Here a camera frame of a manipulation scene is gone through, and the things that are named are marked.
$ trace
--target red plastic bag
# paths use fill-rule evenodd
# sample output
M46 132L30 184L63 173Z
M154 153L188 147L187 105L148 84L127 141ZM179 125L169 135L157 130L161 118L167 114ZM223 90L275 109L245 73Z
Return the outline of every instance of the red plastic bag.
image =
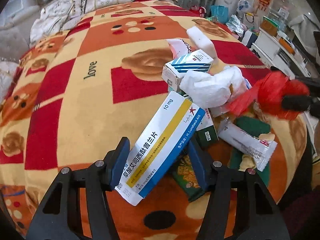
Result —
M196 15L199 15L199 17L202 17L202 18L204 18L204 15L207 12L207 10L204 7L199 7L199 6L193 6L189 11L195 13Z
M239 116L256 100L262 112L275 115L280 119L294 120L299 112L282 109L282 98L285 95L309 94L305 84L298 80L289 80L281 71L275 71L256 82L252 89L237 97L227 107L231 113Z

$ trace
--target teal bag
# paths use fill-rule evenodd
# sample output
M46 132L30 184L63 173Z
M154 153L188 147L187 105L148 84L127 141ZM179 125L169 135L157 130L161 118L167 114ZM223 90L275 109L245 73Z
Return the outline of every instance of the teal bag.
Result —
M211 16L216 16L218 22L226 24L229 20L229 10L228 7L220 5L212 5L211 7Z

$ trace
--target bed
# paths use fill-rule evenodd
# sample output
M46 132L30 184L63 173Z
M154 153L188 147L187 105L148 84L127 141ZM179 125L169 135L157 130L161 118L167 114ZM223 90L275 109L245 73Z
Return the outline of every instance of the bed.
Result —
M122 136L135 143L167 96L161 72L172 52L166 39L189 42L186 29L192 26L217 50L219 63L211 74L236 65L253 85L269 73L249 49L214 23L154 0L92 11L73 29L47 37L25 53L0 119L0 189L20 233L26 234L62 167L88 167ZM254 116L253 111L247 114ZM304 153L307 130L300 116L293 121L264 118L278 142L267 174L268 189L278 202ZM227 165L232 148L219 141L208 151ZM128 240L195 239L209 199L206 194L189 203L169 174L136 207L116 191L107 197L119 236ZM232 235L235 206L233 198L226 236ZM90 236L85 208L81 214L84 234Z

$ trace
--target yellow stripe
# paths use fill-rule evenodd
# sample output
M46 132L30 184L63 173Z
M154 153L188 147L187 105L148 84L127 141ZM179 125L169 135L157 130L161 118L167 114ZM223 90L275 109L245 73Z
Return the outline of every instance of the yellow stripe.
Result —
M141 162L136 171L127 180L127 184L130 187L133 187L136 184L136 182L141 178L146 169L151 165L151 163L156 158L158 153L161 151L165 143L168 141L169 137L172 135L173 131L181 122L182 118L190 108L191 104L192 102L187 99L183 101L178 111L175 113L167 127L164 129L163 133L159 136L154 146L150 149L146 157L143 159L143 162Z

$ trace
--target escitalopram oxalate tablet box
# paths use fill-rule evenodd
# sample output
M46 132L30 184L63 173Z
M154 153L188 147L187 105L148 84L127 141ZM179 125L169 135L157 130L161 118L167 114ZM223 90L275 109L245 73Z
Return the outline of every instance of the escitalopram oxalate tablet box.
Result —
M205 111L172 91L132 147L116 190L136 206L164 176Z

